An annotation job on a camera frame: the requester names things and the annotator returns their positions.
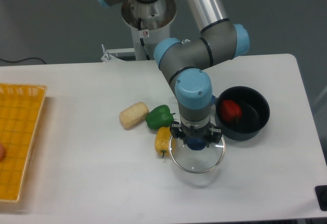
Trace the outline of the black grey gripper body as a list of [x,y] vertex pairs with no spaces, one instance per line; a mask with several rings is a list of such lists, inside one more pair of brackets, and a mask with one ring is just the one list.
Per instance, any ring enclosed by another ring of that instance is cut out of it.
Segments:
[[179,138],[184,139],[186,137],[203,137],[209,131],[210,118],[206,117],[200,121],[189,121],[184,117],[180,117],[180,131]]

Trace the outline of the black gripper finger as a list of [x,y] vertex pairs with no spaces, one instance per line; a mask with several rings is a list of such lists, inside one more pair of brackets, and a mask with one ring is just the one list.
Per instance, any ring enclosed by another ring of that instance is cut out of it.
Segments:
[[173,136],[173,138],[181,139],[183,141],[183,144],[184,145],[186,144],[186,141],[185,141],[186,134],[182,130],[181,123],[179,123],[177,121],[172,121],[172,123],[170,125],[170,132],[171,132],[171,135]]
[[209,148],[211,143],[218,144],[222,138],[222,129],[214,124],[210,124],[208,130],[204,135],[206,147]]

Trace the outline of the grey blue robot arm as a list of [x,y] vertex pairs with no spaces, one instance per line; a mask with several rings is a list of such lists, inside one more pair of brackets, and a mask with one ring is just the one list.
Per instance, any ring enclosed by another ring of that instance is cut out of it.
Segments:
[[121,4],[122,18],[131,30],[137,60],[155,60],[179,107],[180,121],[168,126],[175,138],[192,150],[221,140],[211,122],[212,84],[206,68],[234,59],[249,49],[249,35],[232,24],[221,0],[188,0],[200,38],[182,43],[170,36],[176,16],[174,0],[98,0]]

